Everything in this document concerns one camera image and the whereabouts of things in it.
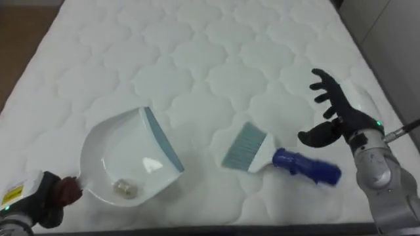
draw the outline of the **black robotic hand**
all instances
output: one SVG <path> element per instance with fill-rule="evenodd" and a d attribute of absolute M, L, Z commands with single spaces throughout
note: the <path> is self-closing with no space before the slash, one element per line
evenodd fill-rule
<path fill-rule="evenodd" d="M 341 135 L 346 142 L 357 130 L 373 128 L 384 133 L 383 127 L 365 113 L 354 109 L 348 102 L 340 85 L 332 76 L 322 69 L 313 69 L 312 73 L 321 77 L 321 82 L 310 85 L 312 90 L 324 89 L 326 93 L 317 96 L 317 103 L 329 100 L 331 107 L 324 113 L 325 119 L 330 119 L 334 114 L 337 118 L 315 126 L 308 132 L 299 132 L 299 140 L 310 147 L 322 148 L 337 141 Z"/>

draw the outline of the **hand brush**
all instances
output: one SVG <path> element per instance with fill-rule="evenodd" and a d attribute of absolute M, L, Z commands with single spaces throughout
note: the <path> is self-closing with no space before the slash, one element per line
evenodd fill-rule
<path fill-rule="evenodd" d="M 222 166 L 255 173 L 268 164 L 284 168 L 292 175 L 303 174 L 315 183 L 335 186 L 341 177 L 337 165 L 309 159 L 284 148 L 277 149 L 273 135 L 246 123 L 223 159 Z"/>

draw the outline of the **white dustpan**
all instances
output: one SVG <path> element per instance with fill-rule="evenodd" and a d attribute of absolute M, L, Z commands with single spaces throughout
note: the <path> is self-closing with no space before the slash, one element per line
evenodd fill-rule
<path fill-rule="evenodd" d="M 184 171 L 150 108 L 136 108 L 95 126 L 80 157 L 80 186 L 119 207 L 142 204 Z M 129 199 L 114 190 L 128 182 Z"/>

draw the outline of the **white mattress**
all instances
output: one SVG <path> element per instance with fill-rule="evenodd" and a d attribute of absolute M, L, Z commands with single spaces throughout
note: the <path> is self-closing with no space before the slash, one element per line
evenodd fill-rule
<path fill-rule="evenodd" d="M 86 193 L 60 227 L 36 232 L 370 222 L 343 139 L 322 149 L 297 139 L 328 107 L 313 102 L 312 68 L 366 88 L 387 131 L 401 125 L 328 0 L 68 0 L 0 116 L 0 189 L 34 168 L 77 176 L 95 124 L 151 106 L 186 169 L 180 179 L 133 209 Z M 254 175 L 221 168 L 244 121 L 337 163 L 339 185 L 272 167 Z M 391 147 L 420 180 L 410 138 Z"/>

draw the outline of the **gray wall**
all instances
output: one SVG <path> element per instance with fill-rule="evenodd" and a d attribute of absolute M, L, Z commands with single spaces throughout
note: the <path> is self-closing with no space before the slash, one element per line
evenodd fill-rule
<path fill-rule="evenodd" d="M 340 14 L 403 123 L 420 118 L 420 1 L 345 0 Z M 420 128 L 412 134 L 420 146 Z"/>

